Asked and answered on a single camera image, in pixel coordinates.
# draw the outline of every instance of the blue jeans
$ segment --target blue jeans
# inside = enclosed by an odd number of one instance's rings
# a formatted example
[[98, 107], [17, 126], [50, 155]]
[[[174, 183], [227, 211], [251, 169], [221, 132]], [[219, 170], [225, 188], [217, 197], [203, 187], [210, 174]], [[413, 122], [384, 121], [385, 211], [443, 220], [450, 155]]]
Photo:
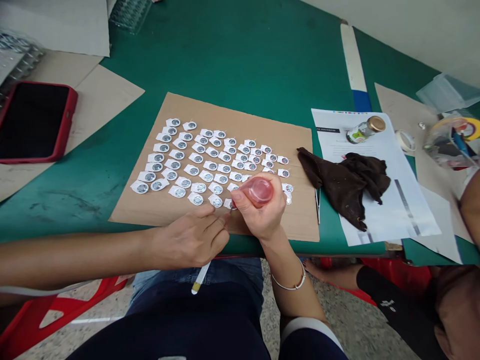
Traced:
[[[157, 286], [159, 283], [171, 284], [193, 284], [200, 272], [199, 267], [187, 268], [171, 271], [145, 271], [135, 276], [133, 281], [134, 293], [130, 300], [130, 309], [127, 315], [135, 313], [135, 302], [149, 288]], [[258, 316], [262, 312], [264, 298], [262, 290], [264, 288], [264, 276], [262, 274], [262, 263], [258, 257], [251, 258], [230, 258], [212, 260], [205, 276], [202, 286], [218, 283], [237, 283], [242, 285], [255, 303]], [[168, 292], [157, 295], [161, 298], [167, 298]]]

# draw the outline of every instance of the fingernail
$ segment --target fingernail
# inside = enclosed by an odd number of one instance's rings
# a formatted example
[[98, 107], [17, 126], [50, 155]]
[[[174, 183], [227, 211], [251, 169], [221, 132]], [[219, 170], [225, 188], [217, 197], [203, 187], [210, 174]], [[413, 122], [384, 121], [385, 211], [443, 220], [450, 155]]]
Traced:
[[242, 192], [239, 190], [234, 190], [231, 192], [231, 198], [233, 201], [238, 201], [242, 199]]

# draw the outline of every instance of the speckled floor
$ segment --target speckled floor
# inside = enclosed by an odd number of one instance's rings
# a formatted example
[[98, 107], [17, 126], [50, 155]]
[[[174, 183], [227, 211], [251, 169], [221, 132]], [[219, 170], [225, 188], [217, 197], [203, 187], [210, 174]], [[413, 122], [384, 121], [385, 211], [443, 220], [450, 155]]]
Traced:
[[[262, 267], [265, 281], [260, 323], [263, 340], [270, 351], [272, 360], [276, 360], [280, 343], [280, 313], [275, 304], [270, 270], [265, 261], [262, 261]], [[350, 360], [418, 360], [418, 357], [397, 333], [388, 326], [384, 316], [376, 307], [359, 300], [348, 292], [321, 283], [314, 278], [312, 280], [333, 332], [340, 340]], [[92, 296], [97, 286], [98, 282], [93, 282], [64, 296], [86, 300]], [[114, 293], [17, 359], [65, 359], [92, 335], [122, 317], [127, 312], [132, 293], [131, 286]], [[44, 320], [44, 324], [52, 321], [55, 317], [56, 314], [50, 314]]]

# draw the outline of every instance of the silver bracelet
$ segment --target silver bracelet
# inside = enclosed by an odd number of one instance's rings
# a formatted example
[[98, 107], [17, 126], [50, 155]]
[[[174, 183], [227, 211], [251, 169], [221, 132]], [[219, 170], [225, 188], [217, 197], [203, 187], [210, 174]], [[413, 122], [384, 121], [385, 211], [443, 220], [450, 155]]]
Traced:
[[277, 281], [277, 279], [275, 279], [275, 276], [271, 273], [270, 276], [271, 278], [276, 282], [276, 284], [281, 287], [282, 289], [285, 289], [285, 290], [289, 290], [289, 291], [293, 291], [293, 290], [298, 290], [302, 287], [302, 285], [304, 284], [305, 282], [305, 278], [307, 277], [307, 274], [305, 273], [305, 268], [304, 268], [304, 265], [302, 264], [302, 260], [300, 260], [298, 258], [298, 261], [300, 262], [300, 265], [301, 265], [301, 269], [303, 270], [303, 274], [301, 276], [301, 281], [300, 281], [300, 284], [299, 285], [295, 285], [295, 287], [285, 287], [283, 285], [280, 285], [279, 282]]

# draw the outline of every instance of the small glass bottle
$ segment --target small glass bottle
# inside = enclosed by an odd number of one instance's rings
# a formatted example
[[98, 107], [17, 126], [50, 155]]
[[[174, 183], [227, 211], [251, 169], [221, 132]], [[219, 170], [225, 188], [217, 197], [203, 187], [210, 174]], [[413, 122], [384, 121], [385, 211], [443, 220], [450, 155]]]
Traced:
[[242, 191], [257, 209], [272, 200], [274, 195], [274, 188], [270, 181], [260, 176], [253, 177], [240, 186], [238, 190]]
[[385, 121], [379, 116], [372, 116], [346, 133], [346, 139], [352, 144], [359, 144], [385, 130]]

